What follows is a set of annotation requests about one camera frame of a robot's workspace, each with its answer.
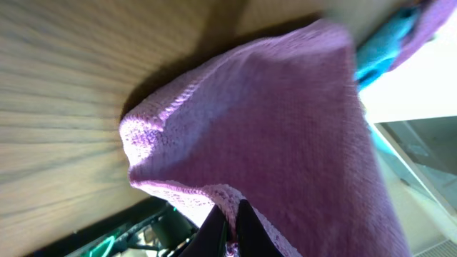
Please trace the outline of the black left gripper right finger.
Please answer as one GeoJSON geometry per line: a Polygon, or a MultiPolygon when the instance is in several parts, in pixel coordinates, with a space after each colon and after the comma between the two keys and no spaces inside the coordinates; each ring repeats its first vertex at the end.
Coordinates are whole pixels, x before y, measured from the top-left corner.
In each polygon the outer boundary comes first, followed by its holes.
{"type": "Polygon", "coordinates": [[[240,257],[283,257],[247,200],[241,200],[236,217],[240,257]]]}

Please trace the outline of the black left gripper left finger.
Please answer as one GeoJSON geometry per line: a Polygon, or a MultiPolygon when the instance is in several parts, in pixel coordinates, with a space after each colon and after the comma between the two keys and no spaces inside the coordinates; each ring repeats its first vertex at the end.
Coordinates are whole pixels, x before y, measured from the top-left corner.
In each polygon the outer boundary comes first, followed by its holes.
{"type": "Polygon", "coordinates": [[[218,206],[214,206],[194,239],[179,257],[224,257],[228,223],[218,206]]]}

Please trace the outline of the purple microfiber cloth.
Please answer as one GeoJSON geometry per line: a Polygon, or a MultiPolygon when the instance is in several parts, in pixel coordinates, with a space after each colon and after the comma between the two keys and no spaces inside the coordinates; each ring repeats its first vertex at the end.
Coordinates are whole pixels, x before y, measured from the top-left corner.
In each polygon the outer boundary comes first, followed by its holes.
{"type": "Polygon", "coordinates": [[[409,256],[353,81],[352,40],[319,20],[161,87],[119,133],[134,188],[196,225],[248,201],[284,256],[409,256]]]}

